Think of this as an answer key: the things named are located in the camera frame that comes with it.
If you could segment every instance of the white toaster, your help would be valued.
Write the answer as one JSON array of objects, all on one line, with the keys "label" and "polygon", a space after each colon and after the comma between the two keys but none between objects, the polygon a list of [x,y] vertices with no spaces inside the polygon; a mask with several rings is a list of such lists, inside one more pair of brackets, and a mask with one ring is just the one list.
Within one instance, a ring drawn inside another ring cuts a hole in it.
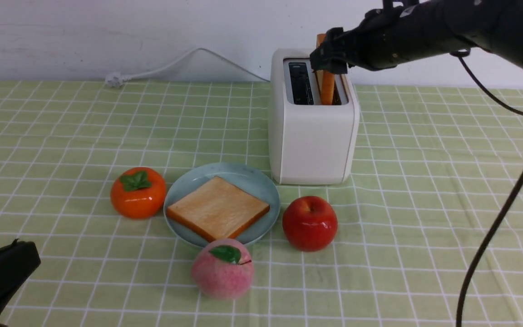
[{"label": "white toaster", "polygon": [[321,105],[313,49],[278,49],[271,60],[268,139],[279,184],[328,185],[350,175],[360,106],[346,75],[336,75],[333,105]]}]

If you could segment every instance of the power cord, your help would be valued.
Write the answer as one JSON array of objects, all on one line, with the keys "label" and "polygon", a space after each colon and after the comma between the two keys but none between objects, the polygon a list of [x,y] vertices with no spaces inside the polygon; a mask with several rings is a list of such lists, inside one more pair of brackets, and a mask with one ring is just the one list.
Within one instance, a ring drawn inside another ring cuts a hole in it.
[{"label": "power cord", "polygon": [[249,73],[249,74],[257,77],[260,80],[269,81],[268,79],[265,79],[265,78],[257,75],[256,73],[253,73],[253,72],[243,68],[242,66],[240,66],[240,65],[236,64],[235,62],[233,62],[232,60],[227,59],[222,54],[218,54],[217,52],[215,52],[213,50],[210,50],[210,49],[207,49],[207,48],[196,47],[196,48],[188,50],[187,52],[182,54],[180,57],[178,57],[175,60],[173,60],[173,62],[171,62],[171,63],[169,63],[169,64],[167,64],[167,65],[165,65],[165,66],[163,66],[161,68],[158,68],[158,69],[155,69],[155,70],[151,70],[150,72],[139,73],[139,74],[127,74],[127,75],[122,75],[120,72],[112,72],[112,73],[106,75],[106,78],[104,79],[104,83],[106,85],[108,85],[109,87],[112,87],[112,88],[120,88],[127,81],[130,81],[130,80],[133,80],[133,79],[147,78],[147,77],[151,77],[151,76],[153,76],[155,74],[162,73],[162,72],[172,68],[174,65],[178,64],[178,62],[180,62],[181,60],[183,60],[184,58],[186,58],[187,56],[189,56],[190,54],[192,54],[193,52],[195,52],[197,50],[203,50],[203,51],[209,52],[210,54],[213,54],[214,56],[216,56],[216,57],[218,57],[218,58],[220,58],[222,60],[225,60],[226,62],[229,62],[230,64],[234,65],[235,67],[243,70],[246,73]]},{"label": "power cord", "polygon": [[[479,82],[479,80],[474,76],[474,74],[471,72],[471,69],[469,69],[469,67],[465,63],[465,60],[463,60],[463,57],[469,56],[469,50],[453,52],[453,53],[451,53],[451,55],[455,56],[456,58],[459,59],[459,62],[461,62],[461,64],[463,65],[463,68],[465,68],[465,71],[471,76],[471,78],[480,87],[480,89],[482,89],[482,91],[484,93],[486,93],[492,100],[496,101],[503,108],[506,108],[516,114],[520,114],[521,116],[523,116],[523,111],[514,109],[511,106],[500,101],[492,93],[490,93],[488,91],[488,89],[486,89]],[[481,260],[482,255],[484,254],[485,250],[488,248],[489,242],[492,241],[492,238],[494,237],[494,235],[498,231],[498,228],[504,221],[506,214],[510,210],[510,208],[511,208],[512,204],[514,203],[514,200],[518,196],[519,191],[521,190],[522,186],[523,186],[523,171],[520,174],[516,184],[514,185],[514,188],[511,190],[510,195],[508,196],[508,199],[506,199],[506,203],[504,203],[502,209],[500,210],[500,213],[498,213],[498,217],[496,217],[496,220],[493,222],[492,227],[489,229],[488,233],[484,237],[484,240],[481,242],[481,245],[479,246],[477,252],[475,253],[475,256],[474,256],[473,260],[471,261],[469,268],[467,269],[467,273],[465,274],[465,278],[463,279],[463,285],[461,286],[461,292],[459,292],[459,299],[457,301],[457,314],[456,314],[456,321],[455,321],[456,327],[461,327],[461,324],[463,321],[463,306],[465,303],[465,296],[467,296],[467,290],[469,288],[469,284],[471,283],[471,278],[473,277],[475,269],[477,269],[477,266],[479,264],[479,261]]]},{"label": "power cord", "polygon": [[488,96],[490,97],[490,99],[494,100],[494,102],[496,102],[497,104],[499,104],[500,106],[510,110],[511,112],[515,113],[515,114],[519,114],[521,116],[523,116],[523,111],[521,110],[517,110],[507,104],[505,104],[504,102],[502,102],[502,100],[498,99],[495,95],[493,95],[490,91],[488,91],[488,89],[477,79],[477,77],[475,77],[475,75],[473,74],[473,72],[471,72],[471,69],[469,69],[469,67],[467,66],[465,60],[463,60],[464,57],[467,57],[469,56],[469,54],[471,53],[470,50],[462,50],[462,51],[456,51],[456,52],[452,52],[451,55],[456,57],[457,59],[459,59],[459,62],[461,63],[461,65],[463,66],[463,68],[465,69],[465,71],[469,74],[469,76],[471,77],[471,79],[474,80],[474,82],[477,84],[477,86]]}]

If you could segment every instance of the light blue plate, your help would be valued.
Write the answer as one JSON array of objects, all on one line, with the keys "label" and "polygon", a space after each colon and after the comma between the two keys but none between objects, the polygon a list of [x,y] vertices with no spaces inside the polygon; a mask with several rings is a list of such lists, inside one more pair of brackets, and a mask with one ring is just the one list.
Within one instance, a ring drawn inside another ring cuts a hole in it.
[{"label": "light blue plate", "polygon": [[243,191],[270,205],[270,211],[256,223],[244,230],[237,238],[241,244],[249,246],[270,231],[280,215],[280,195],[276,185],[268,176],[257,169],[239,163],[210,163],[190,170],[173,183],[164,199],[164,216],[168,227],[179,238],[197,247],[205,247],[209,242],[189,228],[167,217],[167,207],[187,194],[195,191],[214,176],[219,176]]}]

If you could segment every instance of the green leaf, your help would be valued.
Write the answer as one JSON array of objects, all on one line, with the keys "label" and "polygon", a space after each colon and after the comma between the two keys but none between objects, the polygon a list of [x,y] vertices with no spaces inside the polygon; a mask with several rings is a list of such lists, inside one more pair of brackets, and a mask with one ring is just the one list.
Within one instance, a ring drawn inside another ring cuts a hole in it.
[{"label": "green leaf", "polygon": [[141,171],[137,172],[136,174],[134,174],[134,181],[136,184],[140,184],[140,182],[144,182],[145,180],[147,180],[147,178],[148,178],[148,174],[147,174],[146,170],[141,170]]},{"label": "green leaf", "polygon": [[132,175],[122,175],[119,179],[122,184],[134,184],[134,178]]},{"label": "green leaf", "polygon": [[140,170],[135,174],[123,174],[119,179],[124,190],[127,192],[136,191],[141,188],[149,188],[152,185],[148,180],[146,170]]},{"label": "green leaf", "polygon": [[241,259],[241,251],[237,247],[222,245],[216,246],[209,250],[214,257],[223,260],[227,263],[233,263],[237,265]]}]

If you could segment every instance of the white power cord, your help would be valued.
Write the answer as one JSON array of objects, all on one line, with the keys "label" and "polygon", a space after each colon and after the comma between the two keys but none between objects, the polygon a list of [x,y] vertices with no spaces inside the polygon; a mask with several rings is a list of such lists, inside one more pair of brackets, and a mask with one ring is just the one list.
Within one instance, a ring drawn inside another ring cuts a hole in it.
[{"label": "white power cord", "polygon": [[113,73],[110,73],[110,74],[106,75],[106,79],[104,80],[104,82],[106,83],[106,85],[108,85],[110,87],[120,88],[127,81],[130,81],[130,80],[133,80],[133,79],[146,78],[146,77],[152,76],[154,74],[162,73],[162,72],[168,70],[169,68],[173,67],[175,64],[177,64],[178,62],[183,60],[185,57],[189,56],[190,54],[192,54],[193,52],[195,52],[197,50],[203,50],[203,51],[209,52],[210,54],[213,54],[213,55],[217,56],[218,58],[221,58],[221,59],[229,62],[230,64],[236,66],[237,68],[243,70],[244,72],[247,72],[247,73],[257,77],[260,80],[269,81],[269,80],[259,76],[258,74],[253,73],[253,72],[251,72],[251,71],[249,71],[249,70],[239,66],[235,62],[227,59],[226,57],[222,56],[221,54],[216,53],[213,50],[210,50],[210,49],[207,49],[207,48],[196,47],[196,48],[193,48],[193,49],[185,52],[179,58],[176,58],[175,60],[173,60],[173,62],[171,62],[170,64],[167,64],[167,65],[165,65],[165,66],[163,66],[161,68],[155,69],[155,70],[151,70],[151,72],[139,73],[139,74],[128,74],[128,75],[122,75],[120,72],[113,72]]}]

